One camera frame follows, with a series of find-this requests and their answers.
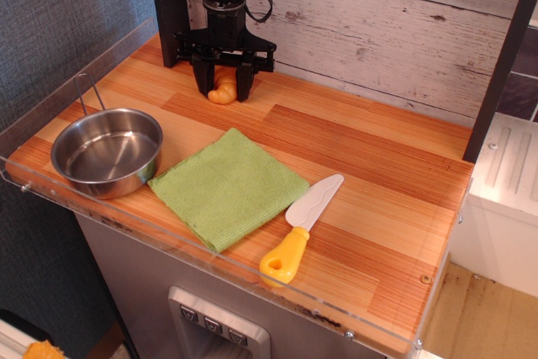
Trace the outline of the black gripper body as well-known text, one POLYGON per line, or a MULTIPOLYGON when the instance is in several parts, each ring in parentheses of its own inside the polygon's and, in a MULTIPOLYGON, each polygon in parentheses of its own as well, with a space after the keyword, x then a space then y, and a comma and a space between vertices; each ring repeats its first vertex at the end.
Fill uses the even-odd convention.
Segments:
POLYGON ((207 26, 175 34, 178 60, 198 58, 215 65, 234 67, 251 64, 255 73, 274 70, 277 46, 248 31, 245 0, 232 3, 203 0, 203 6, 207 26))

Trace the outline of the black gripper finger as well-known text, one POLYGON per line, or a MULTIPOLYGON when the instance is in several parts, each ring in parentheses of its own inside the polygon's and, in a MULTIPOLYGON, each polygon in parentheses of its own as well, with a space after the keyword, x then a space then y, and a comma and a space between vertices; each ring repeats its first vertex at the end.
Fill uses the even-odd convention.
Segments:
POLYGON ((249 98, 254 75, 255 73, 252 64, 242 64, 241 66, 236 67, 235 78, 237 85, 237 99, 240 103, 249 98))
POLYGON ((216 59, 194 55, 191 59, 193 75, 198 90, 202 94, 208 94, 214 89, 214 67, 216 59))

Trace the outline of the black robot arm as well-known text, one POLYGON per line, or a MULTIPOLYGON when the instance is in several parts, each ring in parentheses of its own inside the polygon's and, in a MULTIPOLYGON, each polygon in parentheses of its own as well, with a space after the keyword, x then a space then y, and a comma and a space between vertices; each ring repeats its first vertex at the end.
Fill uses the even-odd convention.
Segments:
POLYGON ((272 72, 277 45, 253 35, 246 19, 264 23, 269 9, 255 17, 246 0, 202 0, 207 26, 175 34, 177 58, 189 61, 199 92, 211 103, 244 102, 251 93, 255 75, 272 72))

